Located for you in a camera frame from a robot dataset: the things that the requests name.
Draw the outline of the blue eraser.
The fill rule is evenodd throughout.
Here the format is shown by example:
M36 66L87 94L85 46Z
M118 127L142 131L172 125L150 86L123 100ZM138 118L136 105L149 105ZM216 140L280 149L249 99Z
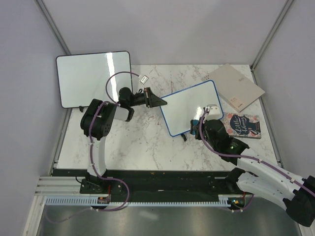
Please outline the blue eraser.
M199 120L192 119L190 121L190 134L196 135L199 131Z

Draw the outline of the blue-framed small whiteboard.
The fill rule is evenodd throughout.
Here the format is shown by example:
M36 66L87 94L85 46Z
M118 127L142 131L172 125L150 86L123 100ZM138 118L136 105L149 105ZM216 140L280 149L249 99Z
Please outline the blue-framed small whiteboard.
M168 133L176 137L190 131L190 121L199 120L204 108L215 110L215 119L224 117L215 82L207 80L162 97L167 105L160 106Z

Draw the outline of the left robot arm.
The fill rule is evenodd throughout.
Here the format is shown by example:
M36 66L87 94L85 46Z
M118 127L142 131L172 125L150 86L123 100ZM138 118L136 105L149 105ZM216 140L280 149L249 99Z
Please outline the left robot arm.
M89 138L89 165L87 174L81 182L81 194L108 193L112 179L106 180L105 142L115 119L131 121L134 106L146 105L154 108L167 105L167 102L156 96L150 88L141 89L134 94L127 87L120 89L118 104L93 99L85 111L80 127Z

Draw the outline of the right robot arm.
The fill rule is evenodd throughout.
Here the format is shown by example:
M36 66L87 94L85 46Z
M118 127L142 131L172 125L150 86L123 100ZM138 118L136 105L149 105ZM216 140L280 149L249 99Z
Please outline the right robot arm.
M315 178L303 178L268 162L246 143L231 137L220 120L191 120L190 133L210 151L235 165L225 187L264 198L282 209L298 224L310 227L315 220Z

